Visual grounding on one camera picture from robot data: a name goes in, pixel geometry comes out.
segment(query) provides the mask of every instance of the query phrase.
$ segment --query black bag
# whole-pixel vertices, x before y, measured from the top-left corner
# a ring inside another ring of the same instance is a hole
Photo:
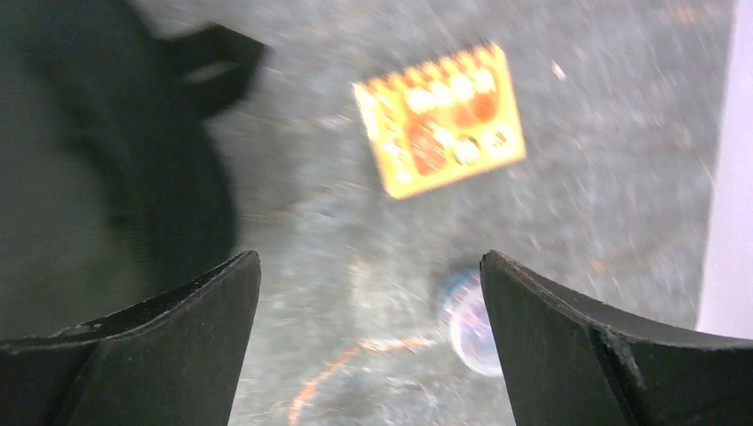
[[[122,0],[3,3],[0,339],[119,311],[230,256],[230,185],[201,119],[245,96],[263,50],[220,26],[158,40]]]

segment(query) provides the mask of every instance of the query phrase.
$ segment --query concrete floor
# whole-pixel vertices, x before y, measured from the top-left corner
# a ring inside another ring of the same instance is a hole
[[[141,3],[164,34],[214,20],[274,50],[210,124],[264,274],[231,425],[513,425],[432,312],[489,249],[694,325],[732,0]],[[480,39],[508,55],[528,159],[389,199],[350,84]]]

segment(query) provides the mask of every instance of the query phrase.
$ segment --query white speck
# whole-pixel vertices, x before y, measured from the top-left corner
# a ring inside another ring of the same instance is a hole
[[[560,68],[555,61],[551,62],[551,72],[554,73],[561,82],[567,80],[567,75],[565,75],[565,72],[562,71],[562,68]]]

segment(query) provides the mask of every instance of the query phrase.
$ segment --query black strap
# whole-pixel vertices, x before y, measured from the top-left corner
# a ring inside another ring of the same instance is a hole
[[[217,24],[164,44],[180,84],[203,118],[246,96],[266,50],[261,42]]]

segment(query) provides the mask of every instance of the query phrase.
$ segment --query orange notebook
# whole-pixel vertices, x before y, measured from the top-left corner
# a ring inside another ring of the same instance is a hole
[[[526,157],[496,44],[353,85],[385,191],[397,199]]]

